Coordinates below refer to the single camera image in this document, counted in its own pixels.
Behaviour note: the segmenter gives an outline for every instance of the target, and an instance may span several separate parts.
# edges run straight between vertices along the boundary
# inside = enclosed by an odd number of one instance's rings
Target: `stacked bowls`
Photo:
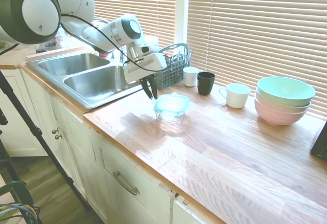
[[[314,88],[300,80],[265,77],[258,81],[254,103],[259,116],[267,122],[289,125],[304,116],[314,96]]]

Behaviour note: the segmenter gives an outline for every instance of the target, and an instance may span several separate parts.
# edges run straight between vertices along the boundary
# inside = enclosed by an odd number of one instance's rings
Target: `dish drying rack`
[[[190,59],[192,50],[189,50],[185,43],[172,44],[160,49],[158,52],[163,53],[178,47],[184,47],[183,53],[181,51],[173,56],[165,54],[167,65],[169,68],[156,74],[156,82],[158,89],[165,89],[183,80],[183,69],[190,66]]]

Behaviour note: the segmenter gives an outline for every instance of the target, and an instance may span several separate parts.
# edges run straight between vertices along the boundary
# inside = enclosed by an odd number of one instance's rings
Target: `kitchen sink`
[[[98,100],[139,85],[125,81],[122,66],[108,66],[93,72],[68,77],[64,83],[86,99]]]
[[[139,81],[125,81],[119,61],[94,54],[65,55],[30,61],[27,65],[88,109],[142,89]]]
[[[39,67],[55,76],[70,75],[109,64],[109,60],[94,54],[80,54],[52,58],[38,63]]]

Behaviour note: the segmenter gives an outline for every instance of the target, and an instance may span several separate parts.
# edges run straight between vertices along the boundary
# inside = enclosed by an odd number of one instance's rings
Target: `blue lid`
[[[157,113],[172,113],[182,115],[189,106],[189,98],[184,95],[161,95],[155,103]]]

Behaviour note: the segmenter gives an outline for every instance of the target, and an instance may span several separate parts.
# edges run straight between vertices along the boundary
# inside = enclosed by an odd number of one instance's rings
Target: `tripod leg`
[[[9,173],[12,181],[20,182],[20,179],[19,179],[19,177],[16,173],[16,170],[12,164],[11,158],[1,140],[0,140],[0,162],[6,166],[6,169],[8,170],[8,173]]]
[[[84,207],[89,208],[90,206],[89,206],[88,202],[84,199],[84,197],[81,195],[81,193],[75,187],[73,179],[67,175],[67,173],[65,172],[63,167],[60,165],[56,156],[53,154],[50,147],[47,145],[44,138],[42,137],[41,129],[39,129],[38,127],[35,126],[32,119],[30,118],[30,116],[25,111],[24,107],[22,106],[22,104],[20,103],[20,101],[18,100],[16,95],[14,94],[12,87],[10,86],[10,84],[8,83],[7,79],[4,77],[4,75],[2,74],[1,71],[0,71],[0,88],[2,89],[4,94],[8,96],[9,100],[11,101],[13,106],[16,108],[16,110],[20,114],[21,118],[25,121],[25,123],[29,127],[32,134],[37,138],[37,140],[39,141],[41,146],[47,152],[47,154],[50,157],[50,159],[52,160],[52,162],[55,164],[57,169],[60,171],[63,178],[65,179],[67,184],[71,187],[71,189],[74,191],[74,193],[77,195],[77,197],[82,202]]]

